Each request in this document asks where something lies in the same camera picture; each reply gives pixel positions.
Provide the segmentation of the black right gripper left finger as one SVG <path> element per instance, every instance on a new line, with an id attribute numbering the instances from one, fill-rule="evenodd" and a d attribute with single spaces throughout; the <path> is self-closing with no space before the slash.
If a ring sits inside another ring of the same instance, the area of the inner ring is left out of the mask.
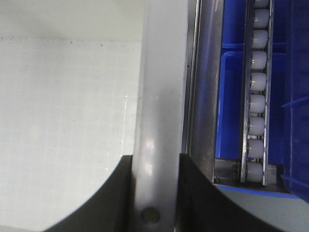
<path id="1" fill-rule="evenodd" d="M 132 157 L 111 165 L 86 160 L 5 159 L 0 163 L 0 229 L 122 232 Z"/>

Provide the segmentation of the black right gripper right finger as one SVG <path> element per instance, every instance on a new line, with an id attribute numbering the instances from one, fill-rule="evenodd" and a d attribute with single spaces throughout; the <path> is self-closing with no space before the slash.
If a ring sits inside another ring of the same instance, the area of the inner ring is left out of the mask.
<path id="1" fill-rule="evenodd" d="M 181 154 L 175 227 L 178 232 L 307 232 L 309 205 L 286 196 L 218 189 Z"/>

